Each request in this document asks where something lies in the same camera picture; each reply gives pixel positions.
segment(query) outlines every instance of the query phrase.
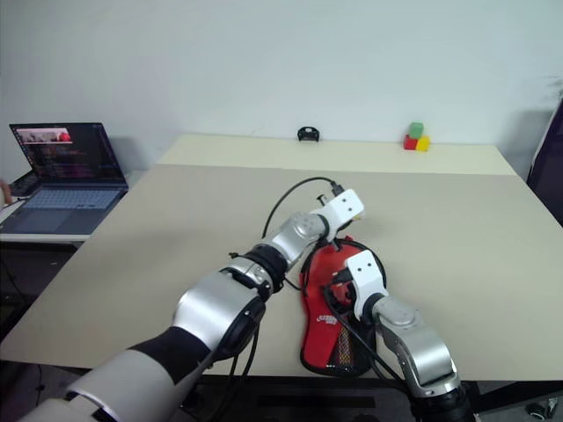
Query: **green block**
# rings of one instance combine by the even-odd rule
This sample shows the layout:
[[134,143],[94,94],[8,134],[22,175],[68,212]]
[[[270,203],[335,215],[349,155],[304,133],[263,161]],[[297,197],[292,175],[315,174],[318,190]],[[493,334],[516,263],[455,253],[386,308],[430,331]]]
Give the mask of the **green block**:
[[422,132],[424,132],[424,125],[418,121],[411,123],[411,126],[408,128],[408,135],[413,139],[420,139]]

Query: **white wall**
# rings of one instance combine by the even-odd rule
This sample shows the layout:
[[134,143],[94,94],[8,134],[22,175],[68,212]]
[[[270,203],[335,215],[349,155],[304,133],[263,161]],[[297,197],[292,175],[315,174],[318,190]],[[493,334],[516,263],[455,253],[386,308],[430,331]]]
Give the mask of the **white wall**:
[[525,173],[563,90],[560,0],[0,1],[8,178],[7,124],[56,120],[103,121],[128,169],[183,132],[397,142],[422,120]]

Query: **floor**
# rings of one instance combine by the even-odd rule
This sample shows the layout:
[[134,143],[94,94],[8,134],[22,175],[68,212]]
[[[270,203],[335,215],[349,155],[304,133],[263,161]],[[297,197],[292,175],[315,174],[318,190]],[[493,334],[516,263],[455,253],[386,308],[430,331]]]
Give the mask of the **floor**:
[[[73,254],[72,248],[62,248],[59,251],[17,251],[2,249],[2,261],[15,276],[15,282],[25,295],[39,295],[48,283],[55,277]],[[0,290],[3,295],[16,294],[7,274],[2,269]],[[0,366],[0,420],[3,422],[16,421],[27,414],[36,405],[38,385],[44,390],[40,392],[40,402],[50,397],[61,397],[65,389],[78,375],[67,370],[42,365],[15,364],[1,362]],[[481,390],[487,391],[498,388],[502,384],[494,382],[480,382]],[[178,410],[173,422],[206,420],[217,406],[214,397],[221,397],[222,385],[205,385],[197,389],[199,400],[190,406],[191,412],[199,412],[197,419],[188,413]],[[296,397],[297,402],[284,407],[276,407],[264,397]],[[303,397],[307,397],[307,405],[303,406]],[[364,408],[349,407],[347,397],[354,397]],[[235,403],[230,407],[222,421],[260,420],[260,421],[412,421],[408,402],[402,395],[389,389],[306,389],[296,386],[277,386],[265,391],[260,385],[249,382],[238,394]],[[527,415],[523,407],[516,407],[508,411],[482,415],[483,422],[519,422],[536,420]],[[563,411],[559,411],[553,421],[563,422]]]

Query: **laptop keyboard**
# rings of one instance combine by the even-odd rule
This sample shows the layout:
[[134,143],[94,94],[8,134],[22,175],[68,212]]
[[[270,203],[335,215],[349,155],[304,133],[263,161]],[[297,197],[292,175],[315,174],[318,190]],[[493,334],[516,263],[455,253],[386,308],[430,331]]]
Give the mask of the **laptop keyboard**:
[[44,189],[33,196],[24,208],[104,209],[120,191]]

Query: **red block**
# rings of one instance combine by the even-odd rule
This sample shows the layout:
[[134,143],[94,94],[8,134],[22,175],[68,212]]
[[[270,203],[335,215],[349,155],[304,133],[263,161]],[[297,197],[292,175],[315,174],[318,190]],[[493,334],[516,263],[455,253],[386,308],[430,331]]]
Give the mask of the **red block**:
[[404,149],[416,149],[416,142],[418,139],[411,138],[409,135],[405,135],[405,140],[403,141]]

